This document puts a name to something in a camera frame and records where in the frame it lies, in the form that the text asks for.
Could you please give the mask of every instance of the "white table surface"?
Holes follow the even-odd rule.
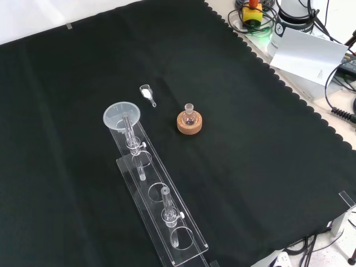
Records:
[[[228,13],[235,9],[234,0],[205,0],[210,7],[213,8],[219,15],[228,21]],[[326,7],[327,0],[315,0],[315,7],[320,9],[320,20],[324,22],[325,9],[322,8],[323,4]],[[352,9],[342,9],[340,6],[342,4],[348,4],[349,6],[355,6],[355,0],[330,0],[329,6],[329,15],[328,15],[328,24],[327,29],[330,35],[338,39],[341,42],[346,42],[351,38],[353,31],[356,29],[356,23],[350,20],[354,20],[355,16],[352,15]],[[339,23],[345,18],[345,27],[340,27]],[[270,63],[270,59],[267,58],[258,48],[255,46],[247,37],[243,34],[239,34],[240,37],[252,48],[258,57],[262,58],[264,62]],[[280,79],[283,80],[287,86],[291,87],[295,93],[298,93],[296,86],[292,84],[283,74],[276,68],[276,74],[279,75]],[[347,90],[340,90],[332,95],[330,95],[329,101],[334,107],[341,108],[347,112],[353,113],[352,104],[356,97],[356,94],[353,94]],[[353,149],[356,149],[356,125],[352,125],[349,122],[346,122],[336,115],[330,112],[330,107],[328,106],[326,100],[321,98],[314,102],[307,101],[308,106],[311,106],[315,112],[319,113],[323,119],[329,122],[329,126],[333,127],[336,130],[336,133],[341,135],[344,141],[350,143]]]

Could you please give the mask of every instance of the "acrylic holder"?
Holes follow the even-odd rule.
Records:
[[[209,267],[202,255],[208,245],[139,118],[136,105],[120,102],[105,111],[103,120],[121,153],[117,165],[158,256],[164,267]]]

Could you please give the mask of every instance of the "white power strip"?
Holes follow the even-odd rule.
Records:
[[[281,252],[278,257],[277,261],[275,262],[273,267],[292,267],[288,253],[287,252]]]

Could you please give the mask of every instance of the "cable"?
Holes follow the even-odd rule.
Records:
[[[354,228],[356,228],[356,225],[354,225],[354,224],[352,223],[352,221],[349,220],[349,223],[351,223],[351,225],[352,225]]]
[[[345,89],[349,90],[350,92],[356,93],[356,90],[347,87],[345,84],[343,84],[342,82],[340,82],[340,80],[337,79],[335,76],[334,76],[334,80],[336,80],[341,86],[343,86]]]
[[[328,0],[328,3],[327,3],[327,12],[325,14],[325,23],[324,23],[325,27],[327,26],[327,20],[328,20],[329,2],[330,2],[330,0]]]
[[[311,247],[310,247],[310,249],[309,249],[309,251],[307,253],[304,267],[308,267],[309,266],[310,260],[312,258],[311,256],[312,256],[312,253],[313,253],[313,249],[314,249],[315,243],[317,242],[317,236],[318,235],[314,235],[314,240],[311,242]]]
[[[352,85],[351,85],[351,83],[349,83],[349,81],[346,79],[346,75],[344,75],[344,81],[351,87],[351,89],[353,90],[353,91],[356,91],[356,89],[355,89],[355,87],[353,87]]]
[[[305,250],[305,252],[304,252],[304,254],[303,254],[303,257],[301,257],[301,259],[300,259],[299,267],[301,267],[301,266],[303,265],[303,261],[304,261],[304,259],[305,259],[305,256],[307,255],[307,253],[308,253],[308,251]]]
[[[271,262],[271,264],[269,265],[269,267],[273,267],[274,266],[274,264],[276,263],[276,261],[277,261],[277,258],[275,258],[272,262]]]
[[[324,94],[325,94],[325,100],[327,101],[328,105],[332,108],[332,113],[338,115],[341,118],[344,118],[352,123],[356,123],[356,115],[355,114],[351,114],[349,112],[343,111],[339,108],[333,107],[332,104],[330,103],[329,99],[328,99],[328,95],[327,95],[327,89],[328,89],[328,83],[329,80],[331,78],[331,76],[335,73],[335,71],[342,65],[354,61],[356,60],[356,58],[354,59],[350,59],[350,60],[346,60],[345,62],[342,62],[341,64],[339,64],[329,75],[327,82],[325,83],[325,87],[324,87]]]
[[[292,15],[286,13],[286,12],[282,9],[282,7],[280,6],[278,0],[276,0],[276,4],[277,4],[277,6],[278,6],[278,8],[279,8],[279,12],[281,12],[281,13],[282,13],[283,15],[285,15],[286,17],[289,17],[289,18],[292,18],[292,19],[306,19],[306,18],[312,18],[312,19],[314,19],[314,18],[316,17],[316,15],[319,13],[319,10],[318,10],[318,9],[315,10],[315,9],[312,9],[312,8],[311,8],[310,0],[308,0],[308,6],[307,6],[307,7],[301,3],[304,7],[306,7],[306,8],[308,9],[308,15],[305,15],[305,16],[302,16],[302,17],[294,17],[294,16],[292,16]]]
[[[269,9],[265,8],[265,6],[274,7],[274,5],[276,4],[276,0],[264,0],[261,3],[262,3],[262,10],[268,11]]]
[[[239,32],[239,33],[244,33],[244,34],[254,33],[254,32],[266,32],[266,31],[269,31],[269,30],[273,29],[273,27],[274,27],[274,25],[275,25],[275,22],[276,22],[277,15],[278,15],[278,14],[277,14],[277,11],[276,11],[275,9],[273,9],[273,7],[270,7],[270,6],[267,6],[267,5],[265,5],[265,6],[271,10],[271,12],[272,12],[272,14],[273,14],[273,17],[271,17],[270,14],[268,14],[267,12],[265,12],[265,11],[263,11],[263,10],[260,10],[260,9],[258,9],[258,8],[255,8],[255,7],[249,7],[247,3],[240,5],[239,8],[230,11],[230,13],[228,14],[228,23],[229,23],[230,27],[231,27],[232,29],[234,29],[235,31],[237,31],[237,32]],[[260,12],[263,14],[263,16],[269,18],[269,20],[268,20],[267,22],[261,24],[259,27],[254,27],[254,26],[251,26],[251,25],[245,23],[245,22],[243,21],[242,16],[241,16],[241,11],[242,11],[242,9],[243,9],[244,7],[248,7],[248,8],[250,8],[250,9],[260,11]],[[247,28],[247,31],[241,31],[240,29],[238,29],[235,25],[233,25],[233,24],[231,23],[231,21],[230,21],[230,15],[231,15],[232,13],[236,12],[236,11],[237,11],[238,14],[239,14],[239,18],[240,18],[240,20],[241,20],[243,26],[245,26],[245,27]],[[266,24],[268,24],[268,23],[270,23],[270,22],[272,22],[272,26],[267,26],[267,27],[264,27],[264,28],[260,28],[261,26],[264,26],[264,25],[266,25]]]
[[[288,246],[288,248],[284,249],[283,251],[287,252],[288,255],[297,256],[297,255],[305,252],[305,250],[308,248],[308,240],[309,240],[309,238],[306,236],[301,241],[298,241],[297,243],[294,243],[294,245],[296,245],[296,244],[301,243],[302,241],[304,242],[303,247],[301,249],[299,249],[299,250],[291,250],[291,249],[289,249],[291,246],[294,246],[294,245],[291,245],[291,246]]]
[[[300,3],[303,7],[308,8],[307,6],[305,6],[305,5],[301,2],[301,0],[298,0],[298,1],[299,1],[299,3]]]
[[[320,251],[320,250],[323,250],[323,249],[326,249],[326,248],[330,247],[330,246],[333,245],[336,241],[338,241],[338,239],[341,238],[341,236],[342,236],[343,234],[344,234],[344,230],[343,230],[343,232],[341,233],[341,235],[339,235],[339,237],[336,238],[336,239],[335,239],[333,242],[331,242],[329,245],[327,245],[326,247],[323,247],[323,248],[321,248],[321,249],[314,250],[313,252],[317,252],[317,251]]]

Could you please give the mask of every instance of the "red cap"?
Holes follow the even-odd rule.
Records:
[[[257,7],[258,5],[258,0],[250,0],[249,6],[250,7]]]

